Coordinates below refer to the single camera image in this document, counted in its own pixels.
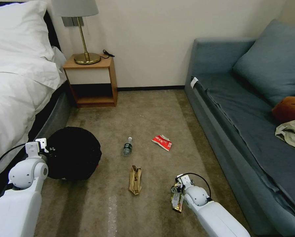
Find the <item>brown stuffed animal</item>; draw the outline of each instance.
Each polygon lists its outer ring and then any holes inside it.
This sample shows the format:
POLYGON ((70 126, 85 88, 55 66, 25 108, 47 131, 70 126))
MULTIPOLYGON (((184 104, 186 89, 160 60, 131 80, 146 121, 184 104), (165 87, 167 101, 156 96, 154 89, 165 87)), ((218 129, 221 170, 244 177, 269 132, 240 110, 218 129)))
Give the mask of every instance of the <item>brown stuffed animal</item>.
POLYGON ((284 98, 272 109, 272 114, 280 123, 295 120, 295 96, 284 98))

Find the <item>lamp shade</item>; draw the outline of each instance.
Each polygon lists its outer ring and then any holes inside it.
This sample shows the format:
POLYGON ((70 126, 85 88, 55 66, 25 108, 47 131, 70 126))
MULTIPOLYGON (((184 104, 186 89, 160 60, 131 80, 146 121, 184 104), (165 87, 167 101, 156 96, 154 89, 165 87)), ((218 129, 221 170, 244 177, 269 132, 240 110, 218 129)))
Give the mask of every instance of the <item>lamp shade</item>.
POLYGON ((52 0, 52 5, 58 16, 91 16, 99 13, 95 0, 52 0))

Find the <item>table lamp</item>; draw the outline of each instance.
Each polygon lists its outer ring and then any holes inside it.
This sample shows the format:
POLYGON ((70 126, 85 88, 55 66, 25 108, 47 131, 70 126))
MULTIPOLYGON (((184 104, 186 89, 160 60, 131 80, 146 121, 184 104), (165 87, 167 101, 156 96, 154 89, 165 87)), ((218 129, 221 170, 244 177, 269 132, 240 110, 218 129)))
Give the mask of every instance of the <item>table lamp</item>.
POLYGON ((78 17, 97 15, 99 13, 95 0, 52 0, 56 15, 77 17, 79 31, 84 46, 84 53, 74 57, 77 64, 94 64, 100 61, 100 55, 87 52, 83 30, 78 17))

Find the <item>white wall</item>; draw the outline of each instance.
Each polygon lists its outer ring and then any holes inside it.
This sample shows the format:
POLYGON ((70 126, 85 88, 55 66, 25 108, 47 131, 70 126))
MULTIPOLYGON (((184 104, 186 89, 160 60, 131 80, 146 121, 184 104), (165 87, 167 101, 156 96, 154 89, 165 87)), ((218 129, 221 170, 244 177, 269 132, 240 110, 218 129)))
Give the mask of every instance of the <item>white wall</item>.
POLYGON ((287 0, 279 20, 295 25, 295 0, 287 0))
MULTIPOLYGON (((114 54, 118 87, 183 85, 196 37, 256 37, 285 0, 96 0, 84 18, 87 49, 114 54)), ((63 53, 82 53, 78 27, 49 7, 63 53)))

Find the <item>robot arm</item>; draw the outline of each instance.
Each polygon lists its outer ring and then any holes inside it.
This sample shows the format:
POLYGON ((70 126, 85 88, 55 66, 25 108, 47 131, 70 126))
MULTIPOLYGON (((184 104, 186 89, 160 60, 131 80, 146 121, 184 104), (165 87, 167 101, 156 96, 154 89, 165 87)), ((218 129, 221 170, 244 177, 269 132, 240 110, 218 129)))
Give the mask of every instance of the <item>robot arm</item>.
POLYGON ((250 237, 247 230, 219 203, 214 202, 207 192, 194 186, 188 175, 177 176, 184 201, 196 214, 199 222, 210 237, 250 237))
POLYGON ((9 172, 14 189, 0 197, 0 237, 33 236, 41 207, 41 190, 48 166, 39 155, 46 139, 26 143, 28 158, 17 163, 9 172))

